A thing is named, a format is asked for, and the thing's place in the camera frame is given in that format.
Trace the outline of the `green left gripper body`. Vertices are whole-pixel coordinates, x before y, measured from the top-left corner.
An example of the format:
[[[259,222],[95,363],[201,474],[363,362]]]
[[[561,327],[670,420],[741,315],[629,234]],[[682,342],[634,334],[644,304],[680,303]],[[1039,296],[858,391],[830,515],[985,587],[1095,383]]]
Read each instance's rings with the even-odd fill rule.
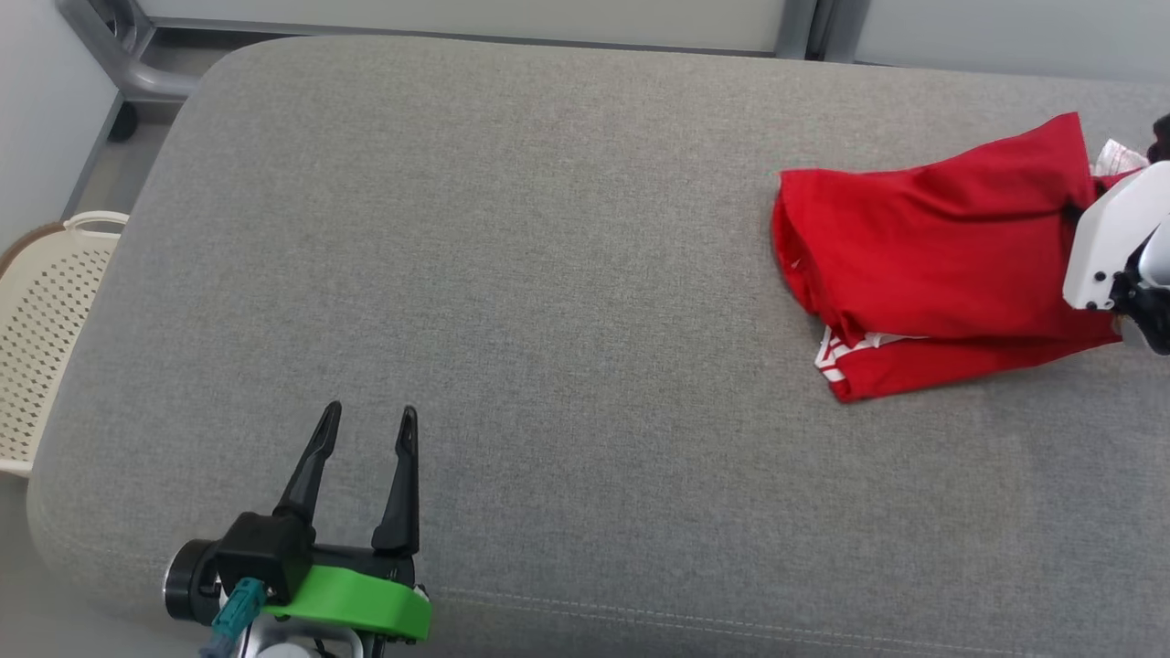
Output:
[[[316,547],[292,602],[263,611],[366,631],[388,640],[428,640],[433,605],[418,588],[414,557],[371,548]]]

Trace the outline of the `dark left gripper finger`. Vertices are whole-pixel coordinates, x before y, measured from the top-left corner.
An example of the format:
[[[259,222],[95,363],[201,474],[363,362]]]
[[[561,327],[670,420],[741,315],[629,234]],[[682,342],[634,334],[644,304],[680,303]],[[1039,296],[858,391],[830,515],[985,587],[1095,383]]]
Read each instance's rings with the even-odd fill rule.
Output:
[[[330,400],[326,404],[295,469],[292,469],[292,477],[271,510],[271,516],[297,519],[301,525],[307,525],[307,527],[314,525],[314,513],[316,513],[324,466],[326,459],[333,454],[342,413],[340,400]]]
[[[404,407],[394,443],[394,478],[372,549],[388,557],[414,557],[420,547],[419,420],[415,407]]]

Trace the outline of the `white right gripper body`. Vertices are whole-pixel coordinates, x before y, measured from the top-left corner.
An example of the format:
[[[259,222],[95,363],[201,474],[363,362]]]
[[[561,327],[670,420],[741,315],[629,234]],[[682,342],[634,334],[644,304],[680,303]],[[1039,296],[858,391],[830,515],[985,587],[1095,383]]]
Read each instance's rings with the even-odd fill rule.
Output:
[[[1090,205],[1071,244],[1062,295],[1079,311],[1110,311],[1112,275],[1166,224],[1169,164],[1154,163],[1127,174]]]

